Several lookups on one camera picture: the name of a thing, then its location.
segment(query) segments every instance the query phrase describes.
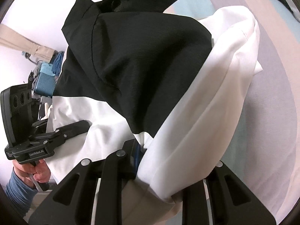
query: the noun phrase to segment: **human hand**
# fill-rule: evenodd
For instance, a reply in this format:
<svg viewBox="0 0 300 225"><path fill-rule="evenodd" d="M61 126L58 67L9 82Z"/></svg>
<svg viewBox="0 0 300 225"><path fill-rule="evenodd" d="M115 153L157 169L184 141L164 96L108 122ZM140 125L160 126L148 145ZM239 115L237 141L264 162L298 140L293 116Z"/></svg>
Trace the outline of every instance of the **human hand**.
<svg viewBox="0 0 300 225"><path fill-rule="evenodd" d="M30 163L20 164L17 160L13 160L13 169L19 179L31 188L34 188L35 185L31 181L29 174L33 174L34 179L40 183L49 182L51 176L50 169L44 159L41 159L35 167Z"/></svg>

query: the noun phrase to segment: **silver screw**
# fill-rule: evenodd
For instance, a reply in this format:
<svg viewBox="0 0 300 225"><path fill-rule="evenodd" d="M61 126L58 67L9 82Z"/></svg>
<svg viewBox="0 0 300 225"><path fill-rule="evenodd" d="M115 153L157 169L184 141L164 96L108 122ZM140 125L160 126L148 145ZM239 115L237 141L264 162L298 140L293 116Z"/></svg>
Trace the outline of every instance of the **silver screw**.
<svg viewBox="0 0 300 225"><path fill-rule="evenodd" d="M216 167L221 167L221 166L223 166L223 162L218 161L218 163L216 164Z"/></svg>
<svg viewBox="0 0 300 225"><path fill-rule="evenodd" d="M87 166L87 165L89 165L90 164L90 160L89 159L83 159L82 161L81 161L81 165L82 166Z"/></svg>
<svg viewBox="0 0 300 225"><path fill-rule="evenodd" d="M126 152L124 150L118 150L117 151L117 156L118 157L123 157L123 156L125 156L125 154L126 154Z"/></svg>

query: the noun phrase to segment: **blue sleeve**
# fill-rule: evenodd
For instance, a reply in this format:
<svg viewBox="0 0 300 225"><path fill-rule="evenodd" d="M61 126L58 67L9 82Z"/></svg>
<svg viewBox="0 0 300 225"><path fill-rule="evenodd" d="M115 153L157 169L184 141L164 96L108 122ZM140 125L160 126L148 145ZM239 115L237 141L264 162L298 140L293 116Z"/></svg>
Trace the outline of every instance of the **blue sleeve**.
<svg viewBox="0 0 300 225"><path fill-rule="evenodd" d="M24 217L29 211L33 197L37 192L36 189L32 189L23 183L14 170L12 171L5 193L21 217Z"/></svg>

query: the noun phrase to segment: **person's arm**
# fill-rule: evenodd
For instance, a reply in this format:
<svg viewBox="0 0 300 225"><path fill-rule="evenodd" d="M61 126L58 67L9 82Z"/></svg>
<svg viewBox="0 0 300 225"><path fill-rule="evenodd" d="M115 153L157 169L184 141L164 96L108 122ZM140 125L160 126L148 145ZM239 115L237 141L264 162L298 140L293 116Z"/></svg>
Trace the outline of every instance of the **person's arm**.
<svg viewBox="0 0 300 225"><path fill-rule="evenodd" d="M28 173L34 174L34 179L40 183L48 182L51 176L51 172L44 160L40 160L40 163L35 167L31 164L21 165L16 160L13 160L13 171L5 192L22 217L30 209L33 197L38 192Z"/></svg>

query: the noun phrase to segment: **bed sheet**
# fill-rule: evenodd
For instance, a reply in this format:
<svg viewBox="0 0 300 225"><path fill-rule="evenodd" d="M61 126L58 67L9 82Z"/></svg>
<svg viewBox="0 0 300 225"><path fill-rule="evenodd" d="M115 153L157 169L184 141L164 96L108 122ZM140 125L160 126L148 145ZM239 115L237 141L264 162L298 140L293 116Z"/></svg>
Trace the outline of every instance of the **bed sheet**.
<svg viewBox="0 0 300 225"><path fill-rule="evenodd" d="M65 50L61 28L74 2L15 0L3 23L37 43ZM258 61L264 71L253 78L223 161L279 223L300 196L300 23L276 0L178 0L166 13L199 20L231 5L248 7L258 20ZM180 216L166 224L179 225Z"/></svg>

